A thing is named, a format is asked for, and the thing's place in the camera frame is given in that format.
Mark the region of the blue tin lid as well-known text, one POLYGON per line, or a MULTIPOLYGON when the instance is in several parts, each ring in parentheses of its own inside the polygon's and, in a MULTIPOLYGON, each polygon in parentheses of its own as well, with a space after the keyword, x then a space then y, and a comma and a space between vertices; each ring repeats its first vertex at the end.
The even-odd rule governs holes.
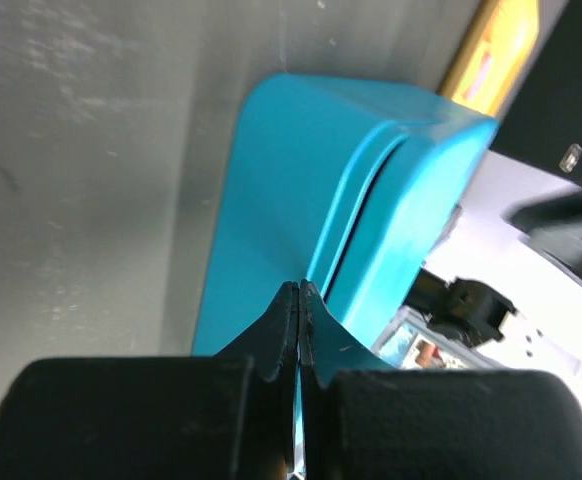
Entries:
POLYGON ((481 117, 414 131, 375 177, 326 300, 363 346, 402 305, 496 129, 481 117))

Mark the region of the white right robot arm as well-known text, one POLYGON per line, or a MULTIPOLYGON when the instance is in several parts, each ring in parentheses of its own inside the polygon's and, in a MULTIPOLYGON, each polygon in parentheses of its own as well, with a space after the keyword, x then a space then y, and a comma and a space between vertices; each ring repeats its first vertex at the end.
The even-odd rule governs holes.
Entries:
POLYGON ((491 153, 373 350, 441 349, 582 382, 582 187, 491 153))

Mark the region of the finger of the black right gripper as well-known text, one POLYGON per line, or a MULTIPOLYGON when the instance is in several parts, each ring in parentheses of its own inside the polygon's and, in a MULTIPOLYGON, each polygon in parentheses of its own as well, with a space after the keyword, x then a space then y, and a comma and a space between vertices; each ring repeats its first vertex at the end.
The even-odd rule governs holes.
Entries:
POLYGON ((582 190, 517 204, 504 219, 525 245, 582 287, 582 190))

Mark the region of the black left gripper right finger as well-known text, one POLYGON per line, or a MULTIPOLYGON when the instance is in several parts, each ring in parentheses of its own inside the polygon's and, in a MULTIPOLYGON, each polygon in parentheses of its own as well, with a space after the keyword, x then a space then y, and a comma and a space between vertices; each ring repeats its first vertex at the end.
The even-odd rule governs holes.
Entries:
POLYGON ((582 408, 538 370, 398 370, 299 290, 310 479, 582 479, 582 408))

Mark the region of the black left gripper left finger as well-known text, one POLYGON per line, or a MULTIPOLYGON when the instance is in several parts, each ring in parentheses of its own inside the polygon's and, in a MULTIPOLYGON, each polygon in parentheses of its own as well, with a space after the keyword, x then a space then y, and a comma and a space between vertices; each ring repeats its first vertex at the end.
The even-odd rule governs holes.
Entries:
POLYGON ((217 354, 47 358, 0 403, 0 479, 283 479, 299 287, 217 354))

